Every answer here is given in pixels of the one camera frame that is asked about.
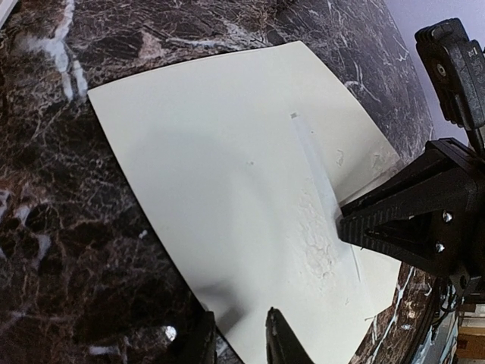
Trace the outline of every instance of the marble surface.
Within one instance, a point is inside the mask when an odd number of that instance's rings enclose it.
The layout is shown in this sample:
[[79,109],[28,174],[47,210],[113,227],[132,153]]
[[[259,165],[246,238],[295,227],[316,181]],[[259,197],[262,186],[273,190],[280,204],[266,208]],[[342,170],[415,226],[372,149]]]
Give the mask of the marble surface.
[[[174,362],[202,308],[137,204],[87,88],[298,39],[405,162],[421,153],[430,116],[381,0],[23,0],[0,30],[0,363]],[[352,362],[399,363],[431,282],[403,266],[393,307],[369,318]],[[240,362],[221,338],[217,352]]]

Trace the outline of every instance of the marble table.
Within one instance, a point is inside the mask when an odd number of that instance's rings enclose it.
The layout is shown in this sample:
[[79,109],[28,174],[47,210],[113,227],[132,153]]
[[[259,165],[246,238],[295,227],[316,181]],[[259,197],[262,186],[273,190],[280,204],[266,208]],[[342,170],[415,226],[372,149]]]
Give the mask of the marble table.
[[[421,153],[430,116],[381,0],[23,0],[0,31],[1,363],[174,362],[202,307],[150,228],[86,90],[298,39],[405,163]],[[402,267],[394,305],[369,318],[353,363],[400,362],[432,282]],[[240,362],[221,338],[217,352]]]

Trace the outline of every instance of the white wall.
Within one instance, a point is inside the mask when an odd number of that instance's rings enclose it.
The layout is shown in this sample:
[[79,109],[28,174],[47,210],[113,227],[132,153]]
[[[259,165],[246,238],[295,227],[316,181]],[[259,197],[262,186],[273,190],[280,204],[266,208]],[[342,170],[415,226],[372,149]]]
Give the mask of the white wall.
[[433,85],[416,52],[415,33],[423,27],[451,17],[462,20],[470,39],[485,46],[484,0],[384,0],[401,31],[423,86],[438,137],[455,137],[467,142],[465,132],[445,121]]

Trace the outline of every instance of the white object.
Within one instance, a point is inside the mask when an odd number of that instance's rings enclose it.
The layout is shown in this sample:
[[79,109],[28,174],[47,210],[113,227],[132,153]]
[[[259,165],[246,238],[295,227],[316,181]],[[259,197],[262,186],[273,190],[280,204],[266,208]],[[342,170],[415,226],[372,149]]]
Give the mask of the white object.
[[242,360],[266,363],[274,306],[315,362],[346,364],[392,303],[399,263],[339,241],[337,199],[398,158],[330,70],[294,42],[89,98],[155,232]]
[[15,4],[17,4],[17,0],[0,0],[0,29],[3,27]]

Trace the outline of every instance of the silver screw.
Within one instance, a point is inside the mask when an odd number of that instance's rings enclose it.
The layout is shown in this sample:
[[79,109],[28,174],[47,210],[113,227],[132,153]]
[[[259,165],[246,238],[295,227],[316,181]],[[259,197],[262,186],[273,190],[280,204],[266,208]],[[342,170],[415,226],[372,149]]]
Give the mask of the silver screw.
[[445,249],[445,246],[442,245],[441,243],[436,243],[436,252],[437,253],[441,253],[444,249]]
[[438,69],[438,72],[440,73],[440,75],[442,75],[443,77],[446,77],[446,70],[445,68],[441,65],[441,63],[437,64],[436,65],[436,68]]
[[446,210],[443,211],[443,221],[445,224],[449,224],[453,220],[453,215],[450,212],[447,212]]

